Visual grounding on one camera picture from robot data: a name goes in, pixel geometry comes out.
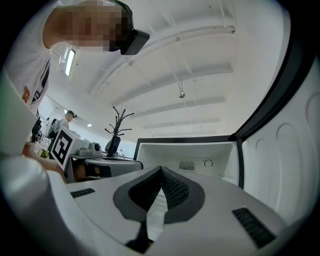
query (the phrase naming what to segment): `vr headset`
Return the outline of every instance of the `vr headset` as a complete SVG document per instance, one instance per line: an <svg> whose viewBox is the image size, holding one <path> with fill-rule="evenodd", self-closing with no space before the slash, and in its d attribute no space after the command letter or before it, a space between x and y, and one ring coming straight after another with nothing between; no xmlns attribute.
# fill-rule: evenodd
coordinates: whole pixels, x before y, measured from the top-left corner
<svg viewBox="0 0 320 256"><path fill-rule="evenodd" d="M118 0L110 0L110 2L121 7L127 13L127 23L129 25L132 24L132 31L128 33L126 41L120 45L110 45L107 51L115 52L120 50L122 55L136 55L149 40L150 35L133 27L133 13L128 5Z"/></svg>

